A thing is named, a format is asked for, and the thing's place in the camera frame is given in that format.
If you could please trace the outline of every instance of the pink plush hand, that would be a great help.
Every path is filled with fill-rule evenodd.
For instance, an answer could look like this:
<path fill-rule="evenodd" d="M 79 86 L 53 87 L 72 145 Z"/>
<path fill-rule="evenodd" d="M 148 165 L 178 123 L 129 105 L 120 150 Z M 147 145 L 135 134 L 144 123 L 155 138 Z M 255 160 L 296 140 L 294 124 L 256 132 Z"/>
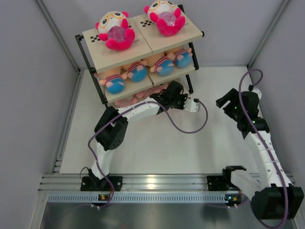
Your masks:
<path fill-rule="evenodd" d="M 128 17 L 129 17 L 129 13 L 128 13 L 128 12 L 123 11 L 122 13 L 123 13 L 123 14 L 126 16 L 126 18 L 128 18 Z"/>
<path fill-rule="evenodd" d="M 155 14 L 154 12 L 152 12 L 151 14 L 150 14 L 150 18 L 151 18 L 151 20 L 152 20 L 152 22 L 157 22 L 157 19 L 158 19 L 158 15 L 157 14 Z"/>
<path fill-rule="evenodd" d="M 144 12 L 147 13 L 148 10 L 149 10 L 149 6 L 145 6 L 145 7 L 144 7 Z"/>
<path fill-rule="evenodd" d="M 127 21 L 127 19 L 126 18 L 124 18 L 123 20 L 122 20 L 122 24 L 121 24 L 121 26 L 124 28 L 124 29 L 128 29 L 128 21 Z"/>
<path fill-rule="evenodd" d="M 107 34 L 106 33 L 100 33 L 99 34 L 99 38 L 102 40 L 102 41 L 106 41 L 106 40 L 108 40 L 108 36 L 107 36 Z"/>
<path fill-rule="evenodd" d="M 181 9 L 177 8 L 173 14 L 175 15 L 176 18 L 179 18 L 181 16 Z"/>

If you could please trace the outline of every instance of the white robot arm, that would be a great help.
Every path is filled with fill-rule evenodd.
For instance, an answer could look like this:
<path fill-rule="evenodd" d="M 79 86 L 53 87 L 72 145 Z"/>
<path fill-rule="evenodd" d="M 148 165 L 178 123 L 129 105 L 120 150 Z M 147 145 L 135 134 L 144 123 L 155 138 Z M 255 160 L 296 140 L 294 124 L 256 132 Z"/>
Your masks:
<path fill-rule="evenodd" d="M 242 190 L 251 200 L 252 211 L 259 220 L 283 218 L 284 209 L 287 207 L 284 201 L 285 188 L 288 196 L 287 218 L 293 219 L 303 201 L 304 193 L 300 187 L 293 186 L 281 167 L 271 142 L 267 122 L 258 117 L 260 98 L 261 92 L 252 86 L 249 87 L 249 91 L 241 93 L 244 108 L 257 132 L 242 109 L 237 90 L 230 90 L 216 101 L 219 108 L 230 101 L 224 112 L 237 122 L 237 128 L 248 144 L 260 174 L 258 181 L 253 179 L 243 166 L 229 166 L 223 169 L 223 182 L 228 188 Z"/>

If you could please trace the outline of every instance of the wire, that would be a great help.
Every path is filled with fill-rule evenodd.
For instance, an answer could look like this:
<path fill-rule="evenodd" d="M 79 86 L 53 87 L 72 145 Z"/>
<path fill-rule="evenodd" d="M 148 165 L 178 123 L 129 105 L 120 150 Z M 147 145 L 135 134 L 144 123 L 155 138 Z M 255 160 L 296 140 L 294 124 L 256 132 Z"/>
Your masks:
<path fill-rule="evenodd" d="M 207 121 L 208 121 L 208 110 L 207 110 L 206 106 L 205 106 L 200 100 L 199 100 L 198 102 L 203 106 L 203 108 L 205 109 L 205 113 L 206 113 L 205 122 L 204 122 L 204 124 L 203 124 L 198 130 L 195 130 L 195 131 L 184 131 L 184 130 L 180 129 L 180 128 L 174 123 L 174 121 L 172 120 L 170 114 L 168 113 L 168 111 L 165 109 L 164 106 L 162 106 L 160 103 L 155 102 L 155 101 L 148 101 L 148 102 L 143 102 L 143 103 L 137 104 L 137 105 L 135 105 L 134 107 L 132 107 L 132 108 L 130 108 L 130 109 L 128 109 L 128 110 L 122 112 L 121 114 L 118 114 L 118 115 L 115 116 L 112 120 L 110 120 L 108 123 L 106 123 L 101 129 L 99 129 L 99 130 L 90 138 L 90 140 L 88 141 L 88 148 L 90 149 L 90 151 L 92 152 L 92 154 L 93 154 L 93 156 L 94 156 L 94 158 L 95 158 L 96 165 L 97 165 L 97 169 L 98 169 L 98 171 L 101 173 L 101 175 L 105 178 L 105 180 L 109 183 L 109 185 L 110 185 L 110 187 L 111 187 L 111 189 L 112 189 L 112 195 L 111 195 L 111 193 L 110 193 L 110 197 L 109 197 L 107 203 L 105 203 L 101 208 L 104 208 L 104 207 L 106 207 L 107 205 L 109 205 L 110 201 L 112 200 L 113 195 L 114 195 L 114 186 L 113 186 L 113 183 L 108 179 L 108 177 L 103 173 L 103 171 L 102 171 L 102 169 L 101 169 L 101 167 L 100 167 L 100 164 L 99 164 L 99 162 L 98 162 L 97 155 L 96 155 L 96 153 L 94 152 L 94 150 L 93 150 L 92 147 L 91 147 L 91 142 L 92 142 L 92 140 L 95 139 L 96 136 L 100 134 L 100 132 L 102 132 L 107 126 L 109 126 L 111 123 L 113 123 L 113 122 L 114 122 L 115 120 L 117 120 L 119 117 L 121 117 L 121 116 L 123 116 L 124 114 L 126 114 L 126 113 L 132 111 L 133 109 L 136 109 L 137 107 L 142 106 L 142 105 L 145 105 L 145 104 L 156 104 L 156 105 L 160 106 L 160 107 L 164 110 L 164 112 L 166 113 L 166 115 L 168 116 L 168 118 L 169 118 L 169 120 L 171 121 L 171 123 L 173 124 L 173 126 L 174 126 L 177 130 L 179 130 L 180 132 L 182 132 L 182 133 L 184 133 L 184 134 L 195 134 L 195 133 L 198 133 L 199 131 L 201 131 L 201 130 L 205 127 L 205 125 L 206 125 L 206 123 L 207 123 Z"/>
<path fill-rule="evenodd" d="M 80 179 L 82 180 L 82 177 L 81 177 L 81 173 L 84 171 L 84 169 L 87 169 L 89 171 L 89 168 L 88 167 L 84 167 L 81 169 L 81 172 L 80 172 Z"/>
<path fill-rule="evenodd" d="M 205 109 L 205 113 L 206 113 L 205 122 L 204 122 L 204 124 L 203 124 L 198 130 L 189 131 L 189 132 L 188 132 L 188 131 L 184 131 L 184 130 L 180 129 L 180 128 L 174 123 L 174 121 L 172 120 L 170 114 L 168 113 L 168 111 L 165 109 L 164 106 L 162 106 L 162 105 L 159 104 L 158 102 L 148 101 L 148 102 L 143 102 L 143 103 L 141 103 L 141 104 L 137 104 L 136 106 L 134 106 L 134 107 L 132 107 L 132 108 L 130 108 L 130 109 L 128 109 L 128 110 L 122 112 L 121 114 L 115 116 L 112 120 L 110 120 L 109 122 L 107 122 L 101 129 L 99 129 L 99 130 L 90 138 L 90 140 L 88 141 L 88 148 L 90 149 L 90 151 L 92 152 L 92 154 L 93 154 L 93 156 L 94 156 L 94 158 L 95 158 L 96 165 L 97 165 L 97 169 L 99 170 L 99 172 L 101 173 L 101 175 L 105 178 L 105 180 L 106 180 L 106 181 L 109 183 L 109 185 L 110 185 L 110 197 L 108 198 L 107 202 L 106 202 L 104 205 L 100 206 L 100 209 L 106 207 L 106 206 L 109 205 L 109 203 L 111 202 L 111 200 L 112 200 L 112 198 L 113 198 L 113 195 L 114 195 L 114 186 L 113 186 L 113 183 L 108 179 L 108 177 L 103 173 L 103 171 L 102 171 L 102 169 L 101 169 L 101 167 L 100 167 L 100 164 L 99 164 L 97 155 L 96 155 L 96 153 L 94 152 L 94 150 L 93 150 L 92 147 L 91 147 L 91 142 L 92 142 L 92 140 L 95 139 L 96 136 L 97 136 L 101 131 L 103 131 L 107 126 L 109 126 L 111 123 L 113 123 L 113 122 L 114 122 L 115 120 L 117 120 L 119 117 L 121 117 L 121 116 L 123 116 L 124 114 L 126 114 L 126 113 L 132 111 L 133 109 L 135 109 L 135 108 L 137 108 L 137 107 L 139 107 L 139 106 L 145 105 L 145 104 L 157 104 L 158 106 L 160 106 L 160 107 L 165 111 L 165 113 L 167 114 L 167 116 L 168 116 L 168 118 L 170 119 L 170 121 L 171 121 L 171 123 L 173 124 L 173 126 L 174 126 L 177 130 L 181 131 L 182 133 L 185 133 L 185 134 L 194 134 L 194 133 L 197 133 L 197 132 L 201 131 L 201 130 L 205 127 L 205 125 L 206 125 L 206 123 L 207 123 L 207 121 L 208 121 L 208 110 L 207 110 L 206 106 L 205 106 L 201 101 L 198 101 L 198 102 L 203 106 L 203 108 Z M 50 223 L 51 225 L 55 225 L 56 223 L 60 222 L 60 221 L 63 220 L 64 218 L 66 218 L 66 217 L 67 217 L 71 212 L 73 212 L 75 209 L 80 208 L 80 207 L 83 207 L 83 206 L 91 206 L 91 204 L 81 204 L 81 205 L 78 205 L 78 206 L 72 208 L 70 211 L 68 211 L 63 217 L 61 217 L 61 218 L 60 218 L 59 220 L 57 220 L 55 223 L 51 223 L 51 222 L 50 222 L 50 217 L 49 217 L 49 214 L 48 214 L 48 215 L 47 215 L 48 221 L 49 221 L 49 223 Z"/>
<path fill-rule="evenodd" d="M 257 130 L 257 128 L 255 127 L 255 125 L 253 124 L 253 122 L 252 122 L 250 116 L 248 115 L 247 110 L 246 110 L 246 108 L 245 108 L 245 106 L 244 106 L 243 100 L 242 100 L 242 84 L 243 84 L 243 81 L 244 81 L 245 77 L 246 77 L 248 74 L 250 75 L 250 73 L 255 72 L 255 71 L 258 71 L 258 72 L 261 74 L 261 77 L 260 77 L 260 79 L 259 79 L 256 83 L 253 84 L 253 86 L 256 86 L 256 85 L 257 85 L 258 83 L 260 83 L 260 81 L 262 80 L 262 78 L 263 78 L 263 71 L 262 71 L 262 70 L 260 70 L 260 69 L 258 69 L 258 68 L 253 68 L 253 69 L 250 69 L 249 71 L 247 71 L 247 72 L 242 76 L 242 78 L 241 78 L 241 80 L 240 80 L 240 82 L 239 82 L 239 86 L 238 86 L 238 97 L 239 97 L 239 102 L 240 102 L 240 104 L 241 104 L 242 110 L 243 110 L 245 116 L 247 117 L 247 119 L 248 119 L 248 121 L 249 121 L 251 127 L 254 129 L 255 133 L 257 134 L 257 136 L 259 137 L 259 139 L 260 139 L 261 142 L 263 143 L 264 147 L 266 148 L 266 150 L 267 150 L 267 152 L 268 152 L 268 155 L 270 156 L 271 161 L 273 161 L 273 165 L 274 165 L 274 167 L 275 167 L 275 169 L 276 169 L 276 171 L 277 171 L 277 174 L 278 174 L 279 177 L 280 177 L 280 180 L 281 180 L 281 183 L 282 183 L 282 186 L 283 186 L 283 190 L 284 190 L 284 199 L 285 199 L 285 210 L 284 210 L 284 215 L 283 215 L 282 221 L 281 221 L 277 226 L 272 227 L 272 226 L 269 226 L 269 225 L 267 225 L 267 224 L 265 224 L 265 223 L 263 223 L 262 221 L 259 220 L 259 222 L 260 222 L 263 226 L 265 226 L 266 228 L 269 228 L 269 229 L 277 229 L 277 228 L 282 227 L 282 226 L 286 223 L 286 221 L 287 221 L 287 216 L 288 216 L 288 193 L 287 193 L 286 184 L 285 184 L 283 175 L 282 175 L 282 173 L 281 173 L 279 167 L 277 166 L 276 162 L 274 162 L 274 161 L 275 161 L 275 158 L 273 157 L 271 151 L 269 150 L 267 143 L 265 142 L 265 140 L 263 139 L 263 137 L 261 136 L 261 134 L 258 132 L 258 130 Z"/>

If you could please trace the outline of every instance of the stuffed toy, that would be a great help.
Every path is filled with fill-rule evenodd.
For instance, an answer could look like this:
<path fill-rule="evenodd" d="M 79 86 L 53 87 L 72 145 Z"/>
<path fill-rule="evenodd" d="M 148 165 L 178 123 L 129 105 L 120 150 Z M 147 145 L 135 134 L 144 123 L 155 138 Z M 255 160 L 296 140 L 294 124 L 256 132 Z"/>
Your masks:
<path fill-rule="evenodd" d="M 133 82 L 142 81 L 147 75 L 147 61 L 139 60 L 129 64 L 125 64 L 122 68 L 126 71 L 122 75 L 129 77 Z"/>
<path fill-rule="evenodd" d="M 106 46 L 112 50 L 129 49 L 132 45 L 135 33 L 129 28 L 127 12 L 108 12 L 95 24 L 99 31 L 99 38 L 106 41 Z"/>
<path fill-rule="evenodd" d="M 166 76 L 173 71 L 174 55 L 172 53 L 167 56 L 163 52 L 144 58 L 150 72 L 157 72 L 160 76 Z"/>
<path fill-rule="evenodd" d="M 183 46 L 179 46 L 164 52 L 166 55 L 174 55 L 174 64 L 178 68 L 185 68 L 192 61 L 192 49 L 184 49 Z"/>
<path fill-rule="evenodd" d="M 104 71 L 102 73 L 94 74 L 96 78 L 99 78 L 99 84 L 105 85 L 106 90 L 109 93 L 117 94 L 124 90 L 126 79 L 125 76 L 121 75 L 121 67 L 116 67 Z"/>
<path fill-rule="evenodd" d="M 149 88 L 147 90 L 141 91 L 136 94 L 136 96 L 140 99 L 146 99 L 151 94 L 160 93 L 163 89 L 166 89 L 168 86 L 168 83 L 154 86 L 152 88 Z"/>
<path fill-rule="evenodd" d="M 136 104 L 137 102 L 138 102 L 138 99 L 135 97 L 135 95 L 131 95 L 129 97 L 115 101 L 114 104 L 120 108 L 123 108 L 123 107 L 127 107 L 130 105 Z"/>
<path fill-rule="evenodd" d="M 181 9 L 167 0 L 154 1 L 151 6 L 145 6 L 144 12 L 163 36 L 173 36 L 185 25 Z"/>

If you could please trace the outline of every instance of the checkered pattern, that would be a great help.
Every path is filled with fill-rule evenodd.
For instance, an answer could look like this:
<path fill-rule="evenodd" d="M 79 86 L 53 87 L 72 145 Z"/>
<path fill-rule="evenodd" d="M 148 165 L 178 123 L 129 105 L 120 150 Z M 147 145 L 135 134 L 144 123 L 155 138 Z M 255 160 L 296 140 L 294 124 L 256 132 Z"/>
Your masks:
<path fill-rule="evenodd" d="M 152 21 L 149 21 L 149 20 L 141 21 L 140 23 L 141 23 L 141 25 L 142 25 L 143 27 L 146 27 L 146 26 L 149 26 L 149 25 L 153 25 L 153 22 L 152 22 Z"/>
<path fill-rule="evenodd" d="M 94 37 L 90 37 L 91 42 L 98 42 L 100 41 L 99 35 L 95 35 Z"/>

